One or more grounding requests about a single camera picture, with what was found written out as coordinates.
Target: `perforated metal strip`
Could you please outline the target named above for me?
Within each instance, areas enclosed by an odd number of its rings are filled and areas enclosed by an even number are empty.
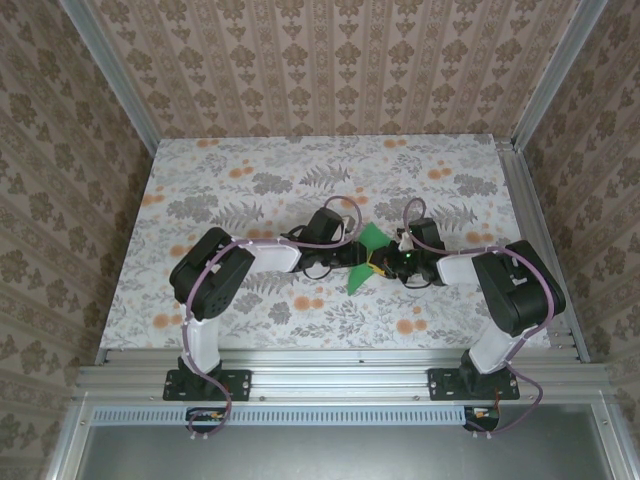
[[[96,407],[92,426],[186,425],[187,407]],[[463,425],[464,407],[234,407],[229,425]],[[194,422],[203,425],[206,422]]]

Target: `gray floor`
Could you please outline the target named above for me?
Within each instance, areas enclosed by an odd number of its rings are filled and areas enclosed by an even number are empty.
[[[612,478],[582,406],[539,408],[491,440],[462,427],[229,427],[206,441],[181,427],[93,430],[86,480]]]

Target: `metal bracket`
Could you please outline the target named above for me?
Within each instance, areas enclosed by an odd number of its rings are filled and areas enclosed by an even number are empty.
[[[217,388],[195,388],[181,370],[169,370],[164,383],[162,399],[168,402],[225,401]],[[247,402],[251,393],[251,370],[220,370],[217,380],[231,394],[234,402]]]
[[[501,400],[518,400],[520,391],[518,381],[510,371],[503,369],[491,374],[491,381],[479,385],[476,392],[469,393],[460,371],[457,368],[432,368],[427,371],[429,377],[429,396],[436,400],[492,400],[496,393]]]

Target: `white platform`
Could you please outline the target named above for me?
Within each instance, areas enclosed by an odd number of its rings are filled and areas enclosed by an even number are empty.
[[[451,249],[520,238],[490,135],[164,140],[101,346],[179,347],[168,276],[190,246],[216,225],[238,237],[277,235],[337,194],[390,234],[421,196]],[[346,276],[248,277],[223,314],[221,348],[465,348],[490,322],[475,287],[411,291],[372,277],[348,297]],[[549,342],[539,335],[528,345]]]

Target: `green object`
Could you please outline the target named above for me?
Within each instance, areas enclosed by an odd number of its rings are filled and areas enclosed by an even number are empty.
[[[373,270],[366,263],[353,267],[349,272],[349,280],[347,281],[347,295],[353,295],[371,275],[373,275]]]
[[[360,234],[358,241],[367,248],[367,258],[374,250],[378,248],[386,247],[391,243],[391,239],[382,232],[375,224],[370,223]],[[351,269],[349,272],[349,280],[347,281],[347,294],[353,295],[360,286],[367,281],[367,279],[373,275],[371,267],[362,263]]]
[[[391,239],[382,230],[376,227],[375,223],[369,223],[364,227],[358,241],[367,247],[369,252],[386,247],[391,243]]]

